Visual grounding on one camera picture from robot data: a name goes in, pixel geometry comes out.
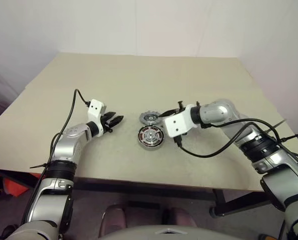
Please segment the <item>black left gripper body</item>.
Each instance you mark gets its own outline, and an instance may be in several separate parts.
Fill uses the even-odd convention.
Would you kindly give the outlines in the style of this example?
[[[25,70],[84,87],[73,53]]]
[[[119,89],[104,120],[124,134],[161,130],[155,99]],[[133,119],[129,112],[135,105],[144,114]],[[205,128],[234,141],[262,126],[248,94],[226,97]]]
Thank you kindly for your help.
[[[106,120],[105,115],[103,115],[101,117],[101,125],[102,125],[104,133],[112,133],[113,132],[113,129],[110,127],[109,123],[110,123],[110,120]]]

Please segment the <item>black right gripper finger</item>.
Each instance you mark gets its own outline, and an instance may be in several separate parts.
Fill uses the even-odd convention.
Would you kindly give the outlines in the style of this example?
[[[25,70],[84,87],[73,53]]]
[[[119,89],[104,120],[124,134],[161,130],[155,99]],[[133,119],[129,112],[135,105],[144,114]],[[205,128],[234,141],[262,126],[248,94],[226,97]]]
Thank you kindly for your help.
[[[165,117],[168,117],[168,116],[172,116],[172,115],[174,115],[174,114],[177,114],[178,111],[179,111],[178,108],[176,108],[176,109],[170,109],[170,110],[167,110],[167,111],[163,112],[163,113],[160,114],[158,117],[159,117],[159,118],[165,118]]]

